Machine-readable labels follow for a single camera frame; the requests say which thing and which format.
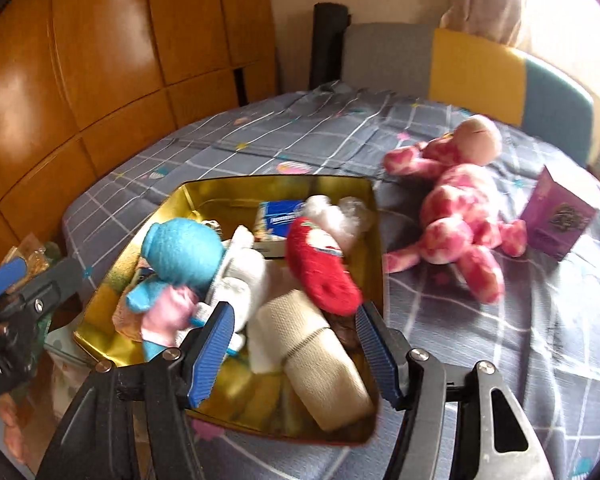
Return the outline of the beige mesh cloth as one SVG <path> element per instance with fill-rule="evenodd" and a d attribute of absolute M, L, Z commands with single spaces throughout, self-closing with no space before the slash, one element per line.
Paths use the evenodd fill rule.
<path fill-rule="evenodd" d="M 373 414 L 375 407 L 335 332 L 299 289 L 279 296 L 253 318 L 264 350 L 279 365 L 317 426 L 334 431 Z"/>

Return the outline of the white foam block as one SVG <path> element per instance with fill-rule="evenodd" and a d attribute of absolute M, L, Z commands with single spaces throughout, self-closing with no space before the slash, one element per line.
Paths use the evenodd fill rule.
<path fill-rule="evenodd" d="M 240 350 L 247 349 L 253 373 L 280 372 L 282 364 L 273 358 L 272 350 L 265 348 L 264 329 L 254 324 L 256 333 L 245 334 L 250 320 L 270 298 L 275 266 L 254 248 L 254 236 L 245 226 L 238 226 L 223 247 L 224 256 L 206 300 L 209 307 L 225 301 L 234 310 L 234 334 L 227 353 L 237 356 Z"/>

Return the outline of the gold metal tin box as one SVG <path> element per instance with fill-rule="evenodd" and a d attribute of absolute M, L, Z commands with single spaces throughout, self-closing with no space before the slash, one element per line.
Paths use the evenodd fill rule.
<path fill-rule="evenodd" d="M 359 445 L 379 394 L 357 341 L 358 300 L 385 301 L 380 236 L 351 247 L 309 214 L 310 198 L 376 208 L 370 181 L 252 176 L 181 184 L 125 248 L 74 336 L 133 370 L 159 361 L 179 404 L 212 424 L 279 440 Z"/>

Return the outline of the yellow blue grey headboard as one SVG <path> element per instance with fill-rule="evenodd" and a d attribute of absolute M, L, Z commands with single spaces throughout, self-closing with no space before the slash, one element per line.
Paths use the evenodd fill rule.
<path fill-rule="evenodd" d="M 580 166 L 588 162 L 592 96 L 521 50 L 424 24 L 355 24 L 344 34 L 341 76 L 355 88 L 486 115 L 556 146 Z"/>

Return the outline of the blue plush toy pink dress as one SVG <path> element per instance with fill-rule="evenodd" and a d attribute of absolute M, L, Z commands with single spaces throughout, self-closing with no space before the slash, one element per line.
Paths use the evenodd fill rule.
<path fill-rule="evenodd" d="M 125 296 L 126 307 L 140 315 L 144 360 L 177 347 L 193 328 L 204 326 L 222 301 L 234 309 L 234 334 L 226 353 L 236 356 L 245 344 L 240 331 L 251 307 L 249 285 L 222 274 L 221 237 L 202 223 L 174 218 L 147 231 L 140 256 L 149 275 Z"/>

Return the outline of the grey checked bed sheet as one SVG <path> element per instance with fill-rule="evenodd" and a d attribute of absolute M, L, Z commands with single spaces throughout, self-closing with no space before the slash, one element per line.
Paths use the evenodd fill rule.
<path fill-rule="evenodd" d="M 382 170 L 393 148 L 453 129 L 464 110 L 355 90 L 334 82 L 199 120 L 188 120 L 146 150 L 133 150 L 66 210 L 68 251 L 82 264 L 83 300 L 149 215 L 179 184 L 275 174 L 293 162 L 312 174 L 359 174 L 373 181 L 382 244 L 416 235 L 424 188 Z M 562 261 L 529 250 L 501 257 L 505 299 L 483 306 L 451 271 L 421 264 L 388 279 L 392 327 L 438 359 L 469 366 L 492 361 L 528 415 L 558 479 L 584 479 L 600 460 L 600 182 L 558 148 L 503 127 L 503 153 L 491 166 L 500 209 L 518 217 L 544 167 L 566 182 L 595 217 Z"/>

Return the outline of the white tissue packet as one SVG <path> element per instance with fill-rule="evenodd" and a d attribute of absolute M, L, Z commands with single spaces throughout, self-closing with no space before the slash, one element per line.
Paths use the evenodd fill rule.
<path fill-rule="evenodd" d="M 267 259 L 283 259 L 292 222 L 301 214 L 302 200 L 261 202 L 253 227 L 253 248 Z"/>

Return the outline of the pink spotted plush toy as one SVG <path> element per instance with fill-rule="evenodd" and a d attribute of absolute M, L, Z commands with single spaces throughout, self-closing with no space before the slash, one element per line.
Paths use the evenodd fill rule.
<path fill-rule="evenodd" d="M 498 127 L 489 118 L 472 115 L 444 136 L 385 154 L 390 176 L 420 177 L 434 184 L 420 207 L 422 235 L 385 255 L 387 273 L 422 261 L 452 263 L 475 300 L 496 304 L 503 299 L 504 275 L 493 251 L 522 256 L 528 233 L 524 220 L 500 219 L 498 189 L 486 166 L 501 152 Z"/>

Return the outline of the purple cardboard box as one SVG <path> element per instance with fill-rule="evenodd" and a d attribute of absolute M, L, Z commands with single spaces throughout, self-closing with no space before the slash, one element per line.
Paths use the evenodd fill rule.
<path fill-rule="evenodd" d="M 562 261 L 590 225 L 597 210 L 567 185 L 568 174 L 545 165 L 520 218 L 528 245 Z"/>

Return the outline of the wooden wardrobe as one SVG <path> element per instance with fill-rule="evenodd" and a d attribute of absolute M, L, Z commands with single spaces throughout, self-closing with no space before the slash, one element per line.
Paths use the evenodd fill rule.
<path fill-rule="evenodd" d="M 97 179 L 276 91 L 271 0 L 10 0 L 0 15 L 0 263 L 57 240 Z"/>

